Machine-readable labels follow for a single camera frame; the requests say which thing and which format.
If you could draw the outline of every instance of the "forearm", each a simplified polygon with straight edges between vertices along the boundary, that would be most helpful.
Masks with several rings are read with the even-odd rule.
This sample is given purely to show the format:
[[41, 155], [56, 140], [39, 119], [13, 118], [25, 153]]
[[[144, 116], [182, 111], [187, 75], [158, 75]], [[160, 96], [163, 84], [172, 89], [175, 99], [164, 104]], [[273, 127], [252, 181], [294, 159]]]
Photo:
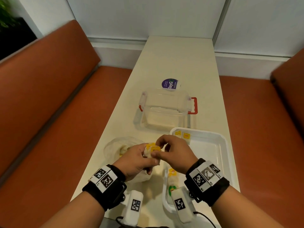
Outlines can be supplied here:
[[211, 207], [222, 228], [283, 228], [232, 186]]
[[89, 193], [82, 192], [47, 221], [42, 228], [98, 228], [104, 214], [101, 205]]

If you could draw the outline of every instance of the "white table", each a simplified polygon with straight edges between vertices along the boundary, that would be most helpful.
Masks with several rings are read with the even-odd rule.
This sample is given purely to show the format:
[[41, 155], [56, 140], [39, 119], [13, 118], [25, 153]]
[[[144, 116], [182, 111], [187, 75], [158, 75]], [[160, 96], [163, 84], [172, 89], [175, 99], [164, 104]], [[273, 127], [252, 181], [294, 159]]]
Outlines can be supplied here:
[[[150, 36], [72, 199], [81, 193], [82, 187], [101, 165], [108, 164], [104, 160], [103, 148], [109, 141], [117, 137], [132, 136], [145, 142], [155, 142], [163, 134], [160, 131], [140, 129], [136, 122], [140, 120], [138, 102], [142, 91], [148, 87], [161, 88], [162, 81], [167, 78], [179, 80], [181, 89], [186, 90], [190, 96], [197, 97], [199, 112], [197, 115], [191, 115], [191, 128], [224, 135], [232, 154], [212, 41], [201, 38]], [[235, 171], [236, 175], [234, 161], [232, 171]], [[239, 190], [237, 179], [231, 184]], [[149, 181], [128, 187], [128, 190], [135, 189], [144, 194], [139, 226], [180, 226], [178, 218], [163, 209], [162, 186], [163, 163], [154, 168]], [[119, 205], [107, 211], [105, 217], [115, 219], [121, 215], [122, 209]], [[217, 223], [210, 209], [203, 212]]]

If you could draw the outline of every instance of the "black planter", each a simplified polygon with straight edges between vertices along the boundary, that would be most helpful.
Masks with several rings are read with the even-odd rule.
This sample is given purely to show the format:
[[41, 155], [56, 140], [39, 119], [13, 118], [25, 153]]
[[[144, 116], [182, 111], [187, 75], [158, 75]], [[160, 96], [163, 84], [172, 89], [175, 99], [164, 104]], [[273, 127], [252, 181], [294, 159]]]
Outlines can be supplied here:
[[19, 24], [9, 28], [1, 28], [0, 60], [37, 39], [23, 18], [17, 18], [16, 20]]

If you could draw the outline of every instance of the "wrist strap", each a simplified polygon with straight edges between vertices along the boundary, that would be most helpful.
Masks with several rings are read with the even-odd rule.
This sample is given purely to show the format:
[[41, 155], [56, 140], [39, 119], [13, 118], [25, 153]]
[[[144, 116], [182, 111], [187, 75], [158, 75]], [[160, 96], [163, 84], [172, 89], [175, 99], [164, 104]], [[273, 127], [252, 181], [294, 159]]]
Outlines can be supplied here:
[[186, 178], [184, 183], [193, 198], [209, 206], [213, 206], [230, 185], [216, 165], [202, 158], [187, 171]]
[[88, 192], [107, 211], [123, 201], [127, 188], [125, 180], [126, 177], [117, 167], [103, 166], [93, 174], [82, 191]]

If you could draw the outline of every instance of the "purple sticker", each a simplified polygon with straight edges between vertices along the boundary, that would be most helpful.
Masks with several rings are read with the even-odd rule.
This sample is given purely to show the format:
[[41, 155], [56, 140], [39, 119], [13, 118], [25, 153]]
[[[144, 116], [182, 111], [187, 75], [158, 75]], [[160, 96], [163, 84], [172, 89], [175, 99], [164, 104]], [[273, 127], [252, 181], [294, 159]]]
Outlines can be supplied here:
[[163, 81], [162, 87], [165, 89], [176, 90], [178, 80], [169, 78]]

